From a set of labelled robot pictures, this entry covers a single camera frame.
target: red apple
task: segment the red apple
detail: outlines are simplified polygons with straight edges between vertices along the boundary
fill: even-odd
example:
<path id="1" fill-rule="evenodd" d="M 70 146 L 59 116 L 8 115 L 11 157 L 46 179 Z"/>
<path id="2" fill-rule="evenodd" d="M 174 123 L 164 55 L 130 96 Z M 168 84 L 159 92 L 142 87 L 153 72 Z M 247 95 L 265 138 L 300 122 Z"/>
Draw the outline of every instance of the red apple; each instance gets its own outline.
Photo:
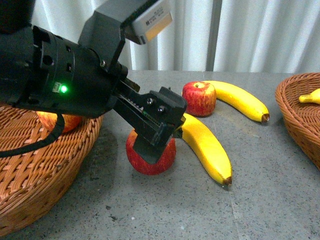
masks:
<path id="1" fill-rule="evenodd" d="M 217 91 L 209 82 L 191 81 L 183 86 L 182 97 L 187 101 L 188 114 L 204 117 L 214 111 Z"/>
<path id="2" fill-rule="evenodd" d="M 176 142 L 174 138 L 171 138 L 156 164 L 147 163 L 136 153 L 136 151 L 133 149 L 136 138 L 137 133 L 133 129 L 129 133 L 125 144 L 126 155 L 130 164 L 135 170 L 145 175 L 158 175 L 165 172 L 172 166 L 176 158 Z"/>
<path id="3" fill-rule="evenodd" d="M 48 130 L 52 131 L 57 122 L 57 114 L 45 111 L 37 111 L 36 114 L 42 125 Z M 75 129 L 82 120 L 81 116 L 62 114 L 64 119 L 64 129 L 62 133 L 67 133 Z"/>

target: woven basket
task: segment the woven basket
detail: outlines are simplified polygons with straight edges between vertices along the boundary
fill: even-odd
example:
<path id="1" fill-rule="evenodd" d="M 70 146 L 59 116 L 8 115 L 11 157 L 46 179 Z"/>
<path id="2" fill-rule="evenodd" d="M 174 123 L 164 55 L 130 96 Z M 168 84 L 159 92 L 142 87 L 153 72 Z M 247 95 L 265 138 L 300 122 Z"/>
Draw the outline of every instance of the woven basket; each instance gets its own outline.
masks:
<path id="1" fill-rule="evenodd" d="M 285 127 L 320 170 L 320 105 L 300 103 L 299 96 L 320 88 L 320 72 L 286 78 L 275 90 Z"/>
<path id="2" fill-rule="evenodd" d="M 33 223 L 58 202 L 96 141 L 102 119 L 83 118 L 76 129 L 46 147 L 0 158 L 0 237 Z M 34 111 L 0 106 L 0 151 L 48 134 Z"/>

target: yellow banana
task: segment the yellow banana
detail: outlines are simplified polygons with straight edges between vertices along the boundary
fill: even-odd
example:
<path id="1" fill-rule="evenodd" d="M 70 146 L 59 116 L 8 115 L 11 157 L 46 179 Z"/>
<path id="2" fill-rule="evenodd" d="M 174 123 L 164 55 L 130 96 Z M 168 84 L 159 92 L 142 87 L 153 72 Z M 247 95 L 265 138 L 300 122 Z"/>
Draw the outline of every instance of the yellow banana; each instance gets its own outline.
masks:
<path id="1" fill-rule="evenodd" d="M 231 185 L 232 166 L 215 135 L 201 121 L 185 113 L 182 139 L 192 148 L 207 173 L 222 185 Z"/>
<path id="2" fill-rule="evenodd" d="M 299 102 L 320 104 L 320 88 L 314 90 L 310 94 L 304 94 L 299 96 Z"/>
<path id="3" fill-rule="evenodd" d="M 216 98 L 230 104 L 249 119 L 266 123 L 270 119 L 268 108 L 246 90 L 223 81 L 206 80 L 216 90 Z"/>

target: table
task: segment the table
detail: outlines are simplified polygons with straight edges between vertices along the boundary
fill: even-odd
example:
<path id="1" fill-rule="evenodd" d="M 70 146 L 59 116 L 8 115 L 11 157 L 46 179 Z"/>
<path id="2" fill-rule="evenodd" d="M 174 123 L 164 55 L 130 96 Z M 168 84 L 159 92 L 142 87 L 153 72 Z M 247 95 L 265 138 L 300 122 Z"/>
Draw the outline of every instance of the table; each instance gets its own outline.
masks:
<path id="1" fill-rule="evenodd" d="M 187 82 L 218 80 L 266 104 L 267 125 L 221 101 L 211 116 L 200 118 L 229 156 L 232 186 L 211 179 L 182 139 L 176 140 L 168 171 L 138 173 L 125 149 L 132 127 L 112 110 L 63 198 L 32 225 L 0 239 L 319 240 L 320 171 L 288 135 L 274 97 L 276 86 L 290 75 L 129 71 L 141 93 L 161 86 L 181 93 Z"/>

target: banana tip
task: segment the banana tip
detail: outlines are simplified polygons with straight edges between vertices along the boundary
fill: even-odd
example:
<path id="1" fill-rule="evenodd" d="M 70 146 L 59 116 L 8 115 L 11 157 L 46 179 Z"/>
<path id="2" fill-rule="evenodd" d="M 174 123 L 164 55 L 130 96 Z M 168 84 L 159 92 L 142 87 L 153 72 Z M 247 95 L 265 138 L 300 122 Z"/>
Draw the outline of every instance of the banana tip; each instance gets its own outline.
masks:
<path id="1" fill-rule="evenodd" d="M 270 114 L 269 113 L 266 113 L 266 114 L 262 115 L 262 117 L 261 117 L 261 122 L 262 123 L 267 123 L 269 120 L 270 120 Z"/>
<path id="2" fill-rule="evenodd" d="M 226 179 L 223 180 L 223 184 L 230 186 L 232 184 L 232 176 L 227 177 Z"/>
<path id="3" fill-rule="evenodd" d="M 312 97 L 310 97 L 309 94 L 304 94 L 299 96 L 299 102 L 304 104 L 304 103 L 310 103 L 312 101 Z"/>

